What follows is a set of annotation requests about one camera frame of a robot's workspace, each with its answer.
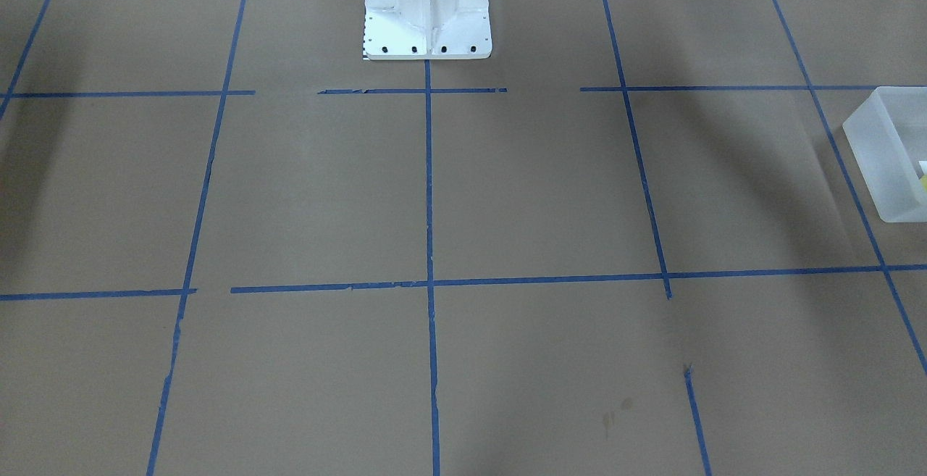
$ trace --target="white mounting bracket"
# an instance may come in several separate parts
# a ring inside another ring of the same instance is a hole
[[[365,0],[364,59],[480,59],[490,0]]]

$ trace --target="translucent plastic box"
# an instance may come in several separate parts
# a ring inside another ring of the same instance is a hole
[[[927,87],[878,87],[844,131],[878,217],[927,222]]]

